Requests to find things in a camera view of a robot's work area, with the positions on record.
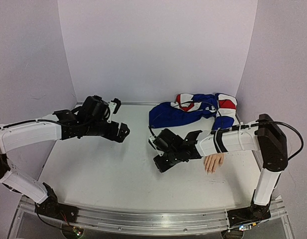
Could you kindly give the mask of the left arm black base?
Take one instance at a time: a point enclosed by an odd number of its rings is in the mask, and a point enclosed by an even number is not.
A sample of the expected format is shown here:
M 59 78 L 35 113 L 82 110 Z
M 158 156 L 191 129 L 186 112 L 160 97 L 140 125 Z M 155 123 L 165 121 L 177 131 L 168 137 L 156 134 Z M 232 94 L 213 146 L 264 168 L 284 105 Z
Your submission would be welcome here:
M 58 202 L 58 198 L 54 190 L 46 183 L 43 186 L 47 190 L 47 199 L 35 206 L 35 211 L 39 215 L 47 216 L 68 223 L 74 223 L 77 219 L 78 208 L 68 204 Z

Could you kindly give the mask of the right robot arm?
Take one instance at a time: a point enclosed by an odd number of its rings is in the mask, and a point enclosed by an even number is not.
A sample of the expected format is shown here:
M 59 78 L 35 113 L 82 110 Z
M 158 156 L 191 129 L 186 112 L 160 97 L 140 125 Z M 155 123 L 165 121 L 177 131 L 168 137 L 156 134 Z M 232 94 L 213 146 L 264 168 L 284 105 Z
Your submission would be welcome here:
M 161 173 L 180 162 L 188 162 L 217 153 L 259 151 L 263 165 L 253 196 L 253 204 L 266 206 L 280 174 L 288 165 L 287 138 L 268 114 L 257 121 L 218 130 L 196 130 L 181 138 L 165 128 L 150 136 L 149 144 L 157 151 L 155 165 Z

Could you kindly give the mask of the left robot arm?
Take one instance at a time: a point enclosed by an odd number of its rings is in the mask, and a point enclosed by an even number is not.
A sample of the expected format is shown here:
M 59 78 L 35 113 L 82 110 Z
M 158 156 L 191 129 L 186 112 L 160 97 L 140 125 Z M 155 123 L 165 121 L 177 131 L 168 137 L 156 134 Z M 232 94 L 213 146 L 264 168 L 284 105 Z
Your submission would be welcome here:
M 105 102 L 99 96 L 88 96 L 81 106 L 72 110 L 55 111 L 52 119 L 30 119 L 0 125 L 0 183 L 15 190 L 37 204 L 48 216 L 55 218 L 61 206 L 53 189 L 40 183 L 8 162 L 11 150 L 44 141 L 67 140 L 83 136 L 100 136 L 122 143 L 130 130 L 124 123 L 112 120 L 121 106 L 119 99 Z

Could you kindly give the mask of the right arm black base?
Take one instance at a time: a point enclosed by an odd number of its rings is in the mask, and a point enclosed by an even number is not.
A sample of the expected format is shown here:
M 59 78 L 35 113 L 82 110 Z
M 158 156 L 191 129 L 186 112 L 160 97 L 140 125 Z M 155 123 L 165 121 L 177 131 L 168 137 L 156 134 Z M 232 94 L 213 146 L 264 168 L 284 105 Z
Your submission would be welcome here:
M 258 223 L 262 220 L 270 219 L 269 206 L 269 204 L 265 206 L 252 204 L 249 207 L 229 210 L 227 212 L 229 227 L 236 228 L 241 225 Z

